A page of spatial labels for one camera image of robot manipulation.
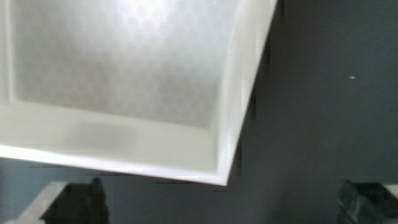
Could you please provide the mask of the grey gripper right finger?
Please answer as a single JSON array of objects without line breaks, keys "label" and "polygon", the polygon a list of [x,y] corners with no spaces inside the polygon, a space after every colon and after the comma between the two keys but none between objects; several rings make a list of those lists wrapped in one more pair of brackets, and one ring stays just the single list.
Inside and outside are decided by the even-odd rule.
[{"label": "grey gripper right finger", "polygon": [[398,184],[342,182],[335,224],[398,224]]}]

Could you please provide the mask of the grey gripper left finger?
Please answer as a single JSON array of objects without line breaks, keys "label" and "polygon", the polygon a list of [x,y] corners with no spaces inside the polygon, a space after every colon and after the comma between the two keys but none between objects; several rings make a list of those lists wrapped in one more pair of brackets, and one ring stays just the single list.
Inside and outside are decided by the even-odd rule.
[{"label": "grey gripper left finger", "polygon": [[51,182],[15,218],[15,224],[108,224],[101,180]]}]

